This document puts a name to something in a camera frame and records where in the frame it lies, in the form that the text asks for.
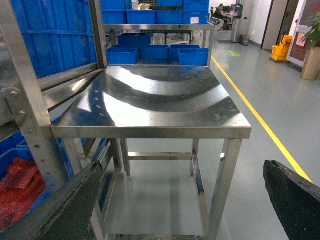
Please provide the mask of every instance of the metal bolt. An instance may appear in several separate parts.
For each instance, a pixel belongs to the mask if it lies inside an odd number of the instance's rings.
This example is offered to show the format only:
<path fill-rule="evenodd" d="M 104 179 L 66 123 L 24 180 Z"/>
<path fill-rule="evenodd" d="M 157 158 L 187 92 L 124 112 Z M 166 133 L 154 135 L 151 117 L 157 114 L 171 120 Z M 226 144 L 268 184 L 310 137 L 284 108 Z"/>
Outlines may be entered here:
<path fill-rule="evenodd" d="M 19 96 L 19 93 L 17 91 L 12 91 L 10 93 L 13 97 L 18 97 Z"/>

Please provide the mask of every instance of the green leaves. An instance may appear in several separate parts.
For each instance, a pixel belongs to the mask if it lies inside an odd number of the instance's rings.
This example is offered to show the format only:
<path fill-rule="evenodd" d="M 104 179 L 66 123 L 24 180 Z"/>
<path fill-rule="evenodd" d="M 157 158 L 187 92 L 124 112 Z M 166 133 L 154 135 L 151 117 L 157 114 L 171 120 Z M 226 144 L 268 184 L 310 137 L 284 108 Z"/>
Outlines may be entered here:
<path fill-rule="evenodd" d="M 314 21 L 309 26 L 311 30 L 304 36 L 303 40 L 305 40 L 308 44 L 308 49 L 312 49 L 313 47 L 320 47 L 320 12 L 316 13 Z"/>

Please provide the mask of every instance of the yellow floor line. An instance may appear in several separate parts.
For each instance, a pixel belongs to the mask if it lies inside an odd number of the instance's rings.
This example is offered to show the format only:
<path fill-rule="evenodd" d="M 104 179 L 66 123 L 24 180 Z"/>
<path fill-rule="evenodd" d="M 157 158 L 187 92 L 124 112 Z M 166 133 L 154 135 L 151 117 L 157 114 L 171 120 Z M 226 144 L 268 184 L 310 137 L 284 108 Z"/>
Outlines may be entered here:
<path fill-rule="evenodd" d="M 202 41 L 195 36 L 195 38 L 199 41 L 199 43 L 202 45 Z M 235 84 L 235 82 L 229 77 L 229 75 L 226 73 L 226 71 L 222 68 L 222 66 L 218 63 L 218 61 L 211 55 L 211 59 L 214 61 L 214 63 L 217 65 L 217 67 L 221 70 L 223 75 L 228 79 L 229 83 L 233 86 L 233 88 L 236 90 L 236 92 L 240 95 L 244 103 L 247 105 L 247 107 L 251 110 L 253 115 L 256 117 L 256 119 L 260 122 L 262 127 L 265 129 L 265 131 L 269 134 L 271 139 L 274 141 L 274 143 L 277 145 L 277 147 L 280 149 L 280 151 L 283 153 L 283 155 L 286 157 L 286 159 L 289 161 L 289 163 L 292 165 L 292 167 L 295 169 L 295 171 L 303 178 L 307 179 L 308 181 L 311 181 L 311 179 L 308 177 L 308 175 L 305 173 L 305 171 L 301 168 L 301 166 L 298 164 L 298 162 L 294 159 L 294 157 L 290 154 L 290 152 L 287 150 L 287 148 L 283 145 L 283 143 L 279 140 L 277 135 L 271 130 L 271 128 L 268 126 L 266 121 L 260 116 L 260 114 L 257 112 L 257 110 L 252 106 L 252 104 L 248 101 L 246 96 L 241 92 L 241 90 L 238 88 L 238 86 Z"/>

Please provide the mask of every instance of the gray epoxy floor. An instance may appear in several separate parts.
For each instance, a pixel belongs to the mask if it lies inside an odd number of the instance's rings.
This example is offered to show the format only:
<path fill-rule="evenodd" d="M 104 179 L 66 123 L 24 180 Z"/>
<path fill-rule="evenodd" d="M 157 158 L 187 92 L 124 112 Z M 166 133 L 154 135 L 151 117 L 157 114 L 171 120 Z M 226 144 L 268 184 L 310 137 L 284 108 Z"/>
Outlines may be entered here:
<path fill-rule="evenodd" d="M 229 56 L 228 50 L 241 57 Z M 255 46 L 215 41 L 212 54 L 309 177 L 320 185 L 320 81 L 302 80 L 299 72 L 270 61 L 270 54 Z M 277 160 L 292 167 L 214 62 L 211 69 L 253 128 L 250 139 L 242 144 L 218 239 L 286 240 L 265 189 L 263 165 L 265 160 Z M 141 139 L 129 140 L 128 144 L 130 151 L 137 152 L 185 152 L 191 147 L 190 140 Z M 222 140 L 202 139 L 199 145 L 208 202 L 222 144 Z M 133 162 L 131 177 L 121 175 L 116 183 L 108 232 L 200 235 L 196 187 L 189 166 L 187 161 Z"/>

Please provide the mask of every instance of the plant pot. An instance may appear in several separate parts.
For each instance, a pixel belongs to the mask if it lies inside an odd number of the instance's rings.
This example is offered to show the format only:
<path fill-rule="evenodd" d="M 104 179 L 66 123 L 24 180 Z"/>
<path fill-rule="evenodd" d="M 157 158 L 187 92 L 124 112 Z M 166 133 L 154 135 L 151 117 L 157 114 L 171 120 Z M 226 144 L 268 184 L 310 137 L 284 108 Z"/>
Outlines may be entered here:
<path fill-rule="evenodd" d="M 320 47 L 313 47 L 308 50 L 304 66 L 301 74 L 301 78 L 305 80 L 314 81 L 317 80 L 320 74 Z"/>

